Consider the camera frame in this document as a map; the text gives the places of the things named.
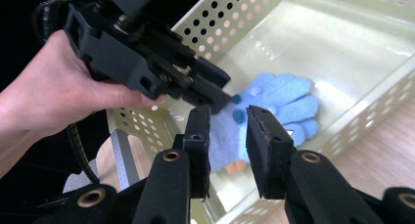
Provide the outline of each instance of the blue fingertip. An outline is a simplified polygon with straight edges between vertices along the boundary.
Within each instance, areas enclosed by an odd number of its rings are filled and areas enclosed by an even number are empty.
[[[230,102],[232,104],[241,104],[242,103],[242,97],[241,97],[241,95],[236,94],[236,95],[232,96]]]
[[[246,114],[242,110],[234,110],[232,112],[232,117],[237,124],[242,124],[247,119]]]
[[[287,131],[291,131],[291,138],[294,140],[294,146],[298,147],[305,141],[305,133],[299,124],[291,123],[283,125]]]
[[[318,123],[314,119],[308,119],[299,122],[305,133],[305,138],[309,139],[314,137],[318,132]]]

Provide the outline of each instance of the screw hole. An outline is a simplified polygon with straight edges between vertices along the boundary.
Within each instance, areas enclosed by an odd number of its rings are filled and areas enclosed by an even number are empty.
[[[106,192],[102,188],[88,191],[79,197],[77,204],[81,207],[91,207],[100,203],[106,196]]]
[[[317,163],[321,161],[321,158],[313,153],[304,153],[301,155],[302,159],[304,159],[307,162],[311,162],[311,163]]]
[[[162,155],[162,158],[165,161],[172,162],[172,161],[176,161],[176,160],[180,159],[180,154],[177,153],[177,152],[170,152],[170,153],[166,153],[166,154]]]

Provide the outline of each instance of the human hand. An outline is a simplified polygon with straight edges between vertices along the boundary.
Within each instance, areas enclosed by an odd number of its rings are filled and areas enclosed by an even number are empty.
[[[249,105],[270,110],[291,133],[295,146],[317,133],[313,119],[317,99],[308,95],[311,82],[289,73],[264,73],[256,77],[218,114],[211,117],[209,158],[211,171],[225,167],[240,170],[249,162],[246,150],[247,112]]]
[[[93,80],[62,30],[49,37],[0,97],[2,111],[13,115],[8,117],[11,127],[34,130],[40,137],[56,134],[92,112],[157,103],[114,81]]]

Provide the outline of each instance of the perforated basket wall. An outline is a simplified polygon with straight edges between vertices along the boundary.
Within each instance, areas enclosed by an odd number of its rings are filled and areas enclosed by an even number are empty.
[[[320,131],[301,148],[335,159],[414,94],[414,15],[415,0],[201,0],[173,29],[231,75],[230,94],[265,71],[310,78]],[[153,158],[191,108],[108,111],[110,130],[139,137]],[[279,205],[258,198],[249,168],[212,174],[210,194],[192,203],[193,222],[261,223]]]

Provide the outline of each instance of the black cable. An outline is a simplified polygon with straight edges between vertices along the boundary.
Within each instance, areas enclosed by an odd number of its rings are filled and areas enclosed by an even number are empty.
[[[39,41],[44,44],[48,38],[48,36],[45,36],[45,32],[48,32],[49,35],[52,34],[55,30],[49,29],[49,27],[46,29],[46,31],[41,31],[40,27],[42,27],[42,29],[45,28],[44,25],[40,25],[39,24],[39,17],[40,15],[42,15],[46,9],[47,11],[50,10],[50,8],[52,6],[57,6],[58,4],[60,4],[60,6],[62,4],[65,3],[69,3],[69,2],[73,2],[73,1],[79,1],[79,0],[48,0],[45,2],[40,3],[33,11],[32,13],[32,17],[31,17],[31,23],[33,25],[33,30],[35,35],[37,36],[37,38],[39,39]],[[48,20],[47,18],[43,17],[43,23],[45,23],[45,20]]]
[[[70,144],[72,145],[73,152],[80,167],[82,168],[82,171],[92,183],[100,183],[100,179],[95,175],[94,171],[88,163],[88,158],[86,157],[85,151],[83,150],[83,146],[80,141],[79,133],[75,123],[70,124],[67,127],[67,133]]]
[[[46,42],[48,37],[56,30],[59,29],[59,12],[64,4],[74,1],[85,1],[85,0],[48,0],[41,3],[36,7],[32,14],[32,25],[37,38],[42,44]],[[42,26],[39,25],[39,17],[42,15]],[[69,142],[72,147],[73,153],[78,161],[82,171],[88,177],[92,183],[100,183],[100,180],[95,175],[91,166],[88,163],[88,158],[82,146],[82,142],[79,137],[76,123],[67,126],[67,134]]]

